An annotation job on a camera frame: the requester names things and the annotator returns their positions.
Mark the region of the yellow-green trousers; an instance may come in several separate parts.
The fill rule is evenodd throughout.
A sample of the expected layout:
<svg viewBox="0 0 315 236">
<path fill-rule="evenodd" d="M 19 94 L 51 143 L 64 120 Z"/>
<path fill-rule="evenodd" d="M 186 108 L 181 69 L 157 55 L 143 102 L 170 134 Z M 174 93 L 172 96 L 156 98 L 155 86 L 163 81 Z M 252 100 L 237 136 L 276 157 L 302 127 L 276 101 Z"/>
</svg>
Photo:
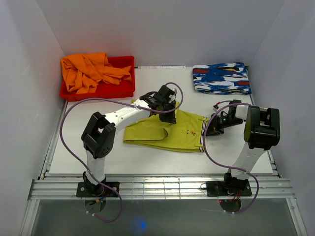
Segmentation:
<svg viewBox="0 0 315 236">
<path fill-rule="evenodd" d="M 175 152 L 203 152 L 207 117 L 177 109 L 176 124 L 161 122 L 158 116 L 139 120 L 125 128 L 123 142 Z"/>
</svg>

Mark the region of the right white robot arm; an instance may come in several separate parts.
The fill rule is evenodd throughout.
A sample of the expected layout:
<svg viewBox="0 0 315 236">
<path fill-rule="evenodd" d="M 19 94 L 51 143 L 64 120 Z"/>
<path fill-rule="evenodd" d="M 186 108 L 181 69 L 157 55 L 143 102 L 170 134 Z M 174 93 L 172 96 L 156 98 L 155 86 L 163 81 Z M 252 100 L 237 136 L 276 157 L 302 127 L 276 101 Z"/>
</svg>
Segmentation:
<svg viewBox="0 0 315 236">
<path fill-rule="evenodd" d="M 244 146 L 235 163 L 228 168 L 222 181 L 206 182 L 207 196 L 251 196 L 249 173 L 259 158 L 280 141 L 280 111 L 244 105 L 240 100 L 228 101 L 228 113 L 214 105 L 206 136 L 220 135 L 224 129 L 244 124 Z"/>
</svg>

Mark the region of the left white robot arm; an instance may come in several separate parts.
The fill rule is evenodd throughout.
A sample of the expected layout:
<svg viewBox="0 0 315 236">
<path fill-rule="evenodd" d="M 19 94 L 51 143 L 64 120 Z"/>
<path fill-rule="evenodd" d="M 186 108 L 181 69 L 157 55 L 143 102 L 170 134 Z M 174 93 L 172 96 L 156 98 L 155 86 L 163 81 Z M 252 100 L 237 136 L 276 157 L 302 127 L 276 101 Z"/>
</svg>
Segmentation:
<svg viewBox="0 0 315 236">
<path fill-rule="evenodd" d="M 149 92 L 117 111 L 104 115 L 100 112 L 92 114 L 81 136 L 88 166 L 83 180 L 90 194 L 97 197 L 104 192 L 105 157 L 113 148 L 116 133 L 151 116 L 158 116 L 160 123 L 175 124 L 176 94 L 175 88 L 163 85 L 159 91 Z"/>
</svg>

